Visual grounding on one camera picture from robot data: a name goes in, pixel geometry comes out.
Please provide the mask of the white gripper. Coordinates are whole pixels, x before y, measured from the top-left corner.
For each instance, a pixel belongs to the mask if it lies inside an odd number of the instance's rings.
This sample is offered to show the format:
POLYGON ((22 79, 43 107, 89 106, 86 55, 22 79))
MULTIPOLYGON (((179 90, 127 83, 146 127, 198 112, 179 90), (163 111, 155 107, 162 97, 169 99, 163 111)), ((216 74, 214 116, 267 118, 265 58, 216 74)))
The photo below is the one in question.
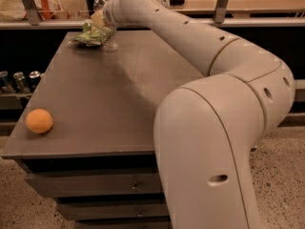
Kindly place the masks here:
POLYGON ((122 10, 119 0, 107 1, 103 10, 96 10, 93 13, 91 21, 97 28, 103 28, 105 26, 104 18, 109 24, 122 26, 122 10))

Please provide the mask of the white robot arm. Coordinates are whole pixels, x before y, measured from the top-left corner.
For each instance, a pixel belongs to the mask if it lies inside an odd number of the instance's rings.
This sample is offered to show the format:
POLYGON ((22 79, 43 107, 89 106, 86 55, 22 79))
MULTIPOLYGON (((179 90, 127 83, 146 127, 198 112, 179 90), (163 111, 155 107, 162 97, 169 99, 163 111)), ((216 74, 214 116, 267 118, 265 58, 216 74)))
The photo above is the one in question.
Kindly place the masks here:
POLYGON ((102 19, 151 29, 202 75, 168 94, 154 119, 173 229, 262 229, 250 152, 291 110, 294 76, 273 53, 169 5, 109 0, 102 19))

